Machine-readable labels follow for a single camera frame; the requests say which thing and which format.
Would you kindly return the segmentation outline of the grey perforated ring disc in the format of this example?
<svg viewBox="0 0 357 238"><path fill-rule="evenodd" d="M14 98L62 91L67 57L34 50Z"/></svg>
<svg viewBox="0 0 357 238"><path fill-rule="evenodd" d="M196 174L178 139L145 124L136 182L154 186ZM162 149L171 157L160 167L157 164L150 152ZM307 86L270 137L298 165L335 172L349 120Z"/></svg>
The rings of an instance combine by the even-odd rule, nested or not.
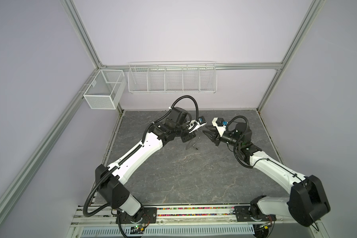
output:
<svg viewBox="0 0 357 238"><path fill-rule="evenodd" d="M195 150L198 150L198 147L196 146L196 143L200 140L200 137L194 138L192 140L190 140L187 144L187 146L185 147L186 150L189 150L191 148L194 148Z"/></svg>

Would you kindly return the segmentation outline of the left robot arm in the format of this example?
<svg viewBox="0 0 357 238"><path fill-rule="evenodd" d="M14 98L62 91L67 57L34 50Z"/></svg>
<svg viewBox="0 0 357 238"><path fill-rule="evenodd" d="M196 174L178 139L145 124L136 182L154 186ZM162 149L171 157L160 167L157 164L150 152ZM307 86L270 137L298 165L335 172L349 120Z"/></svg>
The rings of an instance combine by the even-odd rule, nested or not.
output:
<svg viewBox="0 0 357 238"><path fill-rule="evenodd" d="M84 217L92 217L111 207L140 219L143 205L125 188L131 175L168 142L177 137L187 142L205 124L206 120L199 116L198 103L192 96L184 95L176 99L161 118L147 126L141 141L132 149L108 166L96 168L95 185L83 205Z"/></svg>

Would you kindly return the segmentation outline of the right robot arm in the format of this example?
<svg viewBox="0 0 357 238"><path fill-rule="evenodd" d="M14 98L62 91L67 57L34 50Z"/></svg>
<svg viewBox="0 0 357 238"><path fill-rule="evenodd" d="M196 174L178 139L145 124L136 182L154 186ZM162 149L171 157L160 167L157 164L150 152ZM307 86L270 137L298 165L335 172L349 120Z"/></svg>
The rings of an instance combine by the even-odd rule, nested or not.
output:
<svg viewBox="0 0 357 238"><path fill-rule="evenodd" d="M321 180L305 176L271 158L252 140L252 130L246 117L234 129L230 125L239 116L226 122L214 118L206 126L204 134L216 145L225 143L230 147L240 165L247 169L258 169L280 185L289 197L269 197L261 195L250 202L248 214L254 221L261 221L269 215L291 217L298 224L309 227L331 211L331 207Z"/></svg>

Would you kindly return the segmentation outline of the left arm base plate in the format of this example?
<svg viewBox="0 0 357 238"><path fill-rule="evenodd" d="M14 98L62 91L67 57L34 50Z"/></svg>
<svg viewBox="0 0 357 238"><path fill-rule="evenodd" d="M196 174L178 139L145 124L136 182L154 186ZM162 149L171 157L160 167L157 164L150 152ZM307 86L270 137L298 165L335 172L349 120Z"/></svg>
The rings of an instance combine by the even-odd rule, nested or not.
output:
<svg viewBox="0 0 357 238"><path fill-rule="evenodd" d="M121 224L139 224L139 223L156 223L157 207L142 207L135 215L129 215L126 212L119 213Z"/></svg>

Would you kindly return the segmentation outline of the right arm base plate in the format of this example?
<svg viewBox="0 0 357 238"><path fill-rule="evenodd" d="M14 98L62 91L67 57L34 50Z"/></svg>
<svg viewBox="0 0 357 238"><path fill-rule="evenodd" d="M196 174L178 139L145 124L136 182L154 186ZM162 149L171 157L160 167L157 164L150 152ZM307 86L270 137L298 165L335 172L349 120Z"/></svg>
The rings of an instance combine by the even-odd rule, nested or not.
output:
<svg viewBox="0 0 357 238"><path fill-rule="evenodd" d="M274 222L277 220L275 215L265 215L253 205L235 206L233 214L238 222Z"/></svg>

